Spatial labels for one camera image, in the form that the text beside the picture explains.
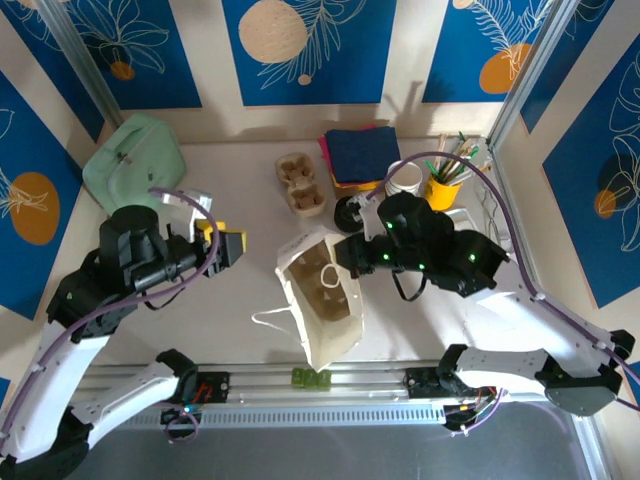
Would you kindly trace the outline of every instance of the white string handle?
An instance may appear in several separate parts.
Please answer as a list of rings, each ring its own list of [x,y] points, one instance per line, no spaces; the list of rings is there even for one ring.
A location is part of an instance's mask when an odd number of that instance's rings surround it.
[[[282,328],[282,327],[279,327],[277,325],[274,325],[273,323],[263,322],[262,320],[258,320],[256,318],[259,315],[271,315],[271,314],[274,314],[274,313],[281,313],[281,312],[287,312],[287,311],[291,311],[291,307],[276,308],[275,310],[267,310],[265,312],[254,313],[253,315],[251,315],[251,321],[253,323],[255,323],[256,325],[263,325],[265,327],[269,327],[269,328],[273,328],[274,330],[278,330],[278,331],[280,331],[282,333],[286,333],[291,338],[293,338],[296,343],[298,343],[299,345],[302,345],[302,341],[300,340],[300,338],[297,335],[294,335],[293,333],[291,333],[289,330],[287,330],[285,328]]]
[[[335,263],[327,263],[322,270],[320,270],[320,283],[324,288],[337,288],[340,286],[340,277],[338,276],[338,266]],[[327,272],[327,269],[333,268],[333,271],[336,272],[336,283],[327,283],[324,279],[324,274]]]

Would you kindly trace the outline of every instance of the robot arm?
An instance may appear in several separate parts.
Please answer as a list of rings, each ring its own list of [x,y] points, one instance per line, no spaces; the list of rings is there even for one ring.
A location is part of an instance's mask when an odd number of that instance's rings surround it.
[[[159,401],[173,398],[180,403],[192,393],[197,368],[171,350],[126,384],[99,398],[69,404],[86,369],[137,305],[104,313],[77,329],[46,367],[42,357],[67,328],[87,314],[145,295],[154,286],[175,282],[182,273],[204,266],[213,248],[213,227],[202,220],[196,224],[193,241],[175,235],[170,226],[164,240],[152,209],[128,206],[101,225],[99,248],[60,282],[47,308],[49,320],[32,366],[9,405],[21,402],[8,435],[0,437],[2,480],[65,478],[90,448],[122,422]],[[205,276],[230,267],[244,250],[243,232],[221,231],[219,248]],[[40,375],[30,388],[23,389],[35,370]]]
[[[451,345],[440,362],[441,379],[453,375],[471,388],[498,385],[537,391],[559,407],[583,416],[593,415],[615,400],[622,377],[603,349],[628,358],[635,342],[629,333],[598,328],[549,295],[532,298],[524,288],[520,269],[504,250],[479,232],[456,232],[451,219],[432,211],[422,198],[408,193],[393,195],[379,204],[377,216],[385,234],[370,241],[366,234],[354,234],[335,247],[337,262],[353,278],[388,269],[400,296],[407,301],[418,298],[430,281],[498,315],[518,319],[523,328],[535,332],[544,347],[532,352],[488,352]],[[366,222],[370,215],[360,217]],[[398,279],[404,271],[423,276],[420,289],[411,297]],[[578,322],[598,340],[598,348],[562,321],[557,312]]]

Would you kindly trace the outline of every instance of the gray floor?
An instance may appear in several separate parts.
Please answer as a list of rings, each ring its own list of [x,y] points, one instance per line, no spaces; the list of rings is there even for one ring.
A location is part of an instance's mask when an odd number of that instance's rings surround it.
[[[116,431],[70,477],[193,480],[588,479],[570,417],[505,404],[468,438],[440,426],[204,430],[189,445]]]

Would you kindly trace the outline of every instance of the metal pole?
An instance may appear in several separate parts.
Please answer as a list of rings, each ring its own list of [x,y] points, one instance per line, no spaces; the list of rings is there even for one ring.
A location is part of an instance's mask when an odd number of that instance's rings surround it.
[[[63,3],[35,0],[38,13],[105,121],[116,129],[123,123],[120,108],[96,66]]]
[[[520,74],[516,77],[511,90],[502,104],[498,118],[496,118],[489,132],[488,141],[490,150],[495,152],[494,149],[508,133],[512,122],[519,115],[522,105],[542,73],[542,69],[547,64],[547,60],[549,60],[553,49],[560,40],[560,37],[562,37],[580,1],[581,0],[554,1],[551,13],[533,43],[531,52],[527,55],[524,65],[520,69]]]

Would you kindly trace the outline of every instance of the orange circle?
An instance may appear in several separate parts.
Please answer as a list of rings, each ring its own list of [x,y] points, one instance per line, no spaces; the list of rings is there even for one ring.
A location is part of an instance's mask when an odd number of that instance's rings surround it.
[[[128,63],[117,61],[111,64],[111,73],[118,80],[129,81],[136,76],[136,71]]]
[[[609,218],[616,211],[616,196],[609,190],[602,190],[596,195],[594,206],[600,217]]]
[[[23,173],[11,184],[9,198],[18,235],[33,245],[49,243],[60,220],[60,200],[51,180],[41,173]]]
[[[531,50],[528,43],[518,43],[496,53],[480,72],[480,88],[486,93],[507,93]]]

